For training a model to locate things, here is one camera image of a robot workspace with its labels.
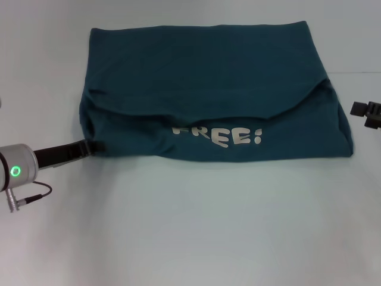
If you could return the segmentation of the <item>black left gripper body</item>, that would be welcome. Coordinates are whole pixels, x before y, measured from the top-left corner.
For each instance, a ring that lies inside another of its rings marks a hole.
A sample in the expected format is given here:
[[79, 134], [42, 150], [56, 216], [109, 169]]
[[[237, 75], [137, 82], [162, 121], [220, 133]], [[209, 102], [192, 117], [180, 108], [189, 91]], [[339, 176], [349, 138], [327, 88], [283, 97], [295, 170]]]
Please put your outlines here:
[[86, 140], [34, 151], [39, 167], [57, 167], [90, 155]]

